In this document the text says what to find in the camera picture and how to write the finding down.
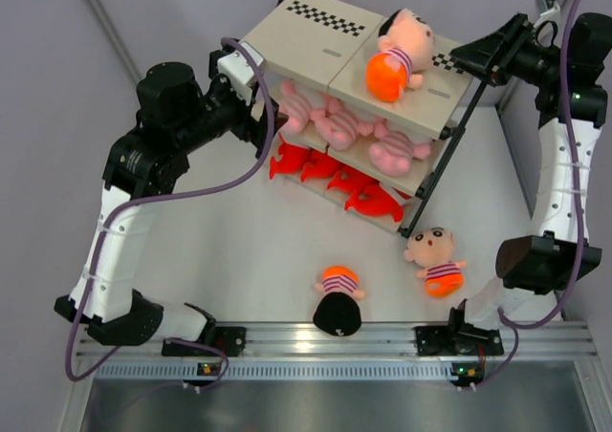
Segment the boy doll black hair back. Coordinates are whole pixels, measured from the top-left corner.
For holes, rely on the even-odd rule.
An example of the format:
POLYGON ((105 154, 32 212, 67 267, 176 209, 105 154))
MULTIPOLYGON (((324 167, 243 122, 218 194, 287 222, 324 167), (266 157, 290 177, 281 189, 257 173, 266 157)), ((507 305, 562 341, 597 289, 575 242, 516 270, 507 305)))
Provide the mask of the boy doll black hair back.
POLYGON ((358 274, 341 265, 328 267, 316 289, 321 299, 313 315, 314 326, 334 337, 354 335, 362 324, 359 301, 366 296, 358 274))

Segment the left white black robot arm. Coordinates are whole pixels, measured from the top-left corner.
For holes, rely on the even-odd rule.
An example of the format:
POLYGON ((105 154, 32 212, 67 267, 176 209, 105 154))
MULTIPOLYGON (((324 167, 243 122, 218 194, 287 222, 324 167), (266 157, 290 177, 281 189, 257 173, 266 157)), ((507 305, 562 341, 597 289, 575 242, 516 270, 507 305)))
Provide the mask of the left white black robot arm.
POLYGON ((216 321, 190 304, 167 305, 137 291, 134 283, 142 252, 162 204, 232 189, 236 180, 178 193, 191 153, 227 132, 256 148, 263 160, 277 131, 276 103, 268 97, 261 61, 222 57, 206 90, 182 62, 160 63, 138 83, 136 125, 112 145, 103 170, 96 234, 73 290, 55 301, 54 310, 74 328, 104 346, 140 346, 152 339, 181 339, 195 355, 216 342, 216 321), (251 115, 254 94, 262 92, 264 111, 251 115))

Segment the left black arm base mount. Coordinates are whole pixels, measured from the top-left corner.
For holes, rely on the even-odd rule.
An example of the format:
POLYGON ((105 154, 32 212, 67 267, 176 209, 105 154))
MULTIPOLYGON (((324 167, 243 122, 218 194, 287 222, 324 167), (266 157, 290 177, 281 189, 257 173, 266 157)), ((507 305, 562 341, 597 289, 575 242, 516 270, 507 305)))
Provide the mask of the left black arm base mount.
MULTIPOLYGON (((242 326, 226 326, 217 327, 204 340, 197 340, 198 344, 208 345, 213 349, 223 353, 225 356, 235 357, 240 356, 246 345, 247 328, 242 326)), ((178 344, 166 340, 162 347, 162 356, 166 357, 197 357, 197 356, 214 356, 211 351, 195 348, 191 345, 178 344)))

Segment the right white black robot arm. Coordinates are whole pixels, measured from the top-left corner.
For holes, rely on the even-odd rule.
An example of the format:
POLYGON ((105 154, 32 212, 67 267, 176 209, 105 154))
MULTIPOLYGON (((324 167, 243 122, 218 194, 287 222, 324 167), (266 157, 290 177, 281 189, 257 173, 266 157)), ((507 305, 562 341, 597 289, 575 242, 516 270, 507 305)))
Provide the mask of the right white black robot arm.
POLYGON ((451 309, 446 339, 458 353, 501 353, 500 311, 511 313, 538 295, 569 294, 601 262, 601 249, 588 241, 585 208, 590 163, 606 119, 608 95, 597 80, 611 51, 611 18, 581 14, 560 47, 538 38, 539 30, 519 13, 450 52, 458 68, 491 86, 516 77, 537 87, 541 146, 532 232, 504 241, 494 278, 451 309))

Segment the pink striped frog plush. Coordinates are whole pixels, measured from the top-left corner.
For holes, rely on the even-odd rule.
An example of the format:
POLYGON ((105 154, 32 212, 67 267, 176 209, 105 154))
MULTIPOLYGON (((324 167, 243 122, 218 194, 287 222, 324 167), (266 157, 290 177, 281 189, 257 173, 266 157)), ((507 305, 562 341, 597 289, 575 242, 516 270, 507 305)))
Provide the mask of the pink striped frog plush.
POLYGON ((395 123, 379 122, 373 133, 376 141, 369 146, 369 159, 386 176, 407 174, 414 160, 422 161, 431 153, 433 139, 400 131, 395 123))
POLYGON ((313 119, 319 135, 335 150, 345 150, 359 136, 373 133, 382 118, 332 98, 323 114, 313 119))
POLYGON ((286 79, 280 91, 279 111, 288 117, 282 130, 288 134, 299 134, 309 121, 326 113, 327 97, 318 90, 286 79))

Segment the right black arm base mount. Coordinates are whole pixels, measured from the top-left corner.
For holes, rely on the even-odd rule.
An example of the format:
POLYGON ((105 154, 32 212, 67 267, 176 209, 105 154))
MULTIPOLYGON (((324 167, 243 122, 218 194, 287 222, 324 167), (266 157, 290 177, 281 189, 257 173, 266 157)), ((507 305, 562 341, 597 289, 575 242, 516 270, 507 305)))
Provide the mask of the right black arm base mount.
POLYGON ((414 329, 418 356, 503 356, 498 330, 485 330, 465 320, 463 308, 451 308, 448 322, 414 329))

